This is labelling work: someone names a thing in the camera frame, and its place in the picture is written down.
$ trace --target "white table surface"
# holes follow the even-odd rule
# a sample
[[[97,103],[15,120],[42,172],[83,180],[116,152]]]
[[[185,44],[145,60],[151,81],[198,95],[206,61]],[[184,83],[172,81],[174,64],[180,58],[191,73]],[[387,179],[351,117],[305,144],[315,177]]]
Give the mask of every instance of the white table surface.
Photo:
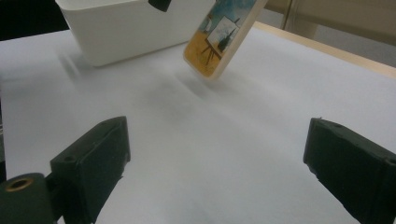
[[[358,223],[303,163],[309,120],[396,152],[396,79],[253,28],[207,82],[184,47],[93,68],[69,31],[0,42],[7,176],[123,115],[133,158],[97,223]]]

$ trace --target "illustrated book cover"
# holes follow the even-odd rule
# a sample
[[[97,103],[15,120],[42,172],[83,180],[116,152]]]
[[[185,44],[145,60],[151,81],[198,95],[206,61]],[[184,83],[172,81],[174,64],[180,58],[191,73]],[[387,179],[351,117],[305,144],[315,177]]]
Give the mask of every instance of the illustrated book cover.
[[[184,59],[209,79],[221,75],[267,0],[217,0],[184,50]]]

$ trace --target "screw hole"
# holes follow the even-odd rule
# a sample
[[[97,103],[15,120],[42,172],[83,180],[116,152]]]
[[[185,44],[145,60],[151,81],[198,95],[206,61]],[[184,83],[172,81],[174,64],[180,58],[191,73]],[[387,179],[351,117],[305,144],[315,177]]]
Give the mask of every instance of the screw hole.
[[[21,178],[14,180],[6,187],[6,191],[14,192],[21,189],[26,189],[29,185],[33,183],[33,181],[34,180],[32,178]]]
[[[64,161],[75,161],[76,158],[74,156],[67,156],[64,158]]]

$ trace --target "book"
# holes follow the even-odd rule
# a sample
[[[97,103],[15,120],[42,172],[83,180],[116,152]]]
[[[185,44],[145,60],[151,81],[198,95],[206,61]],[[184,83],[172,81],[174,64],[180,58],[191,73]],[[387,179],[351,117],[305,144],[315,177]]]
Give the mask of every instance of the book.
[[[217,0],[185,48],[185,61],[205,78],[219,77],[267,1]]]

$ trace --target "white container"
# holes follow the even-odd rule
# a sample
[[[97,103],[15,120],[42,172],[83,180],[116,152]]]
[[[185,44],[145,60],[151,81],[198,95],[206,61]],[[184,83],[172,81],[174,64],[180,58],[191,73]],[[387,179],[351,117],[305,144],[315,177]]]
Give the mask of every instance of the white container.
[[[114,63],[189,40],[214,0],[56,0],[87,61]]]

